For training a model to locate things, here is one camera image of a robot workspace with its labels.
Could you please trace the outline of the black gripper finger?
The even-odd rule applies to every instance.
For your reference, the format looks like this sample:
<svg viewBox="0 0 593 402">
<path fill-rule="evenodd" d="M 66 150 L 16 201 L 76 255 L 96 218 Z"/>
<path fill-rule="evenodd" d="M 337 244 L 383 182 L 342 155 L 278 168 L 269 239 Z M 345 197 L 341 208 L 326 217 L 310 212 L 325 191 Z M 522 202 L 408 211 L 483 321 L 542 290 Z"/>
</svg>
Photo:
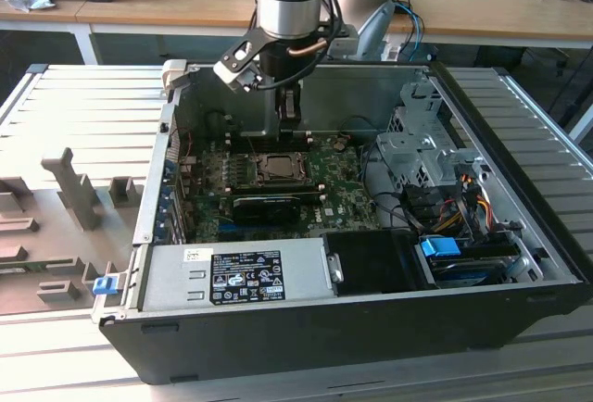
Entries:
<svg viewBox="0 0 593 402">
<path fill-rule="evenodd" d="M 275 91 L 280 133 L 293 132 L 298 128 L 301 121 L 300 96 L 299 86 L 280 87 Z"/>
</svg>

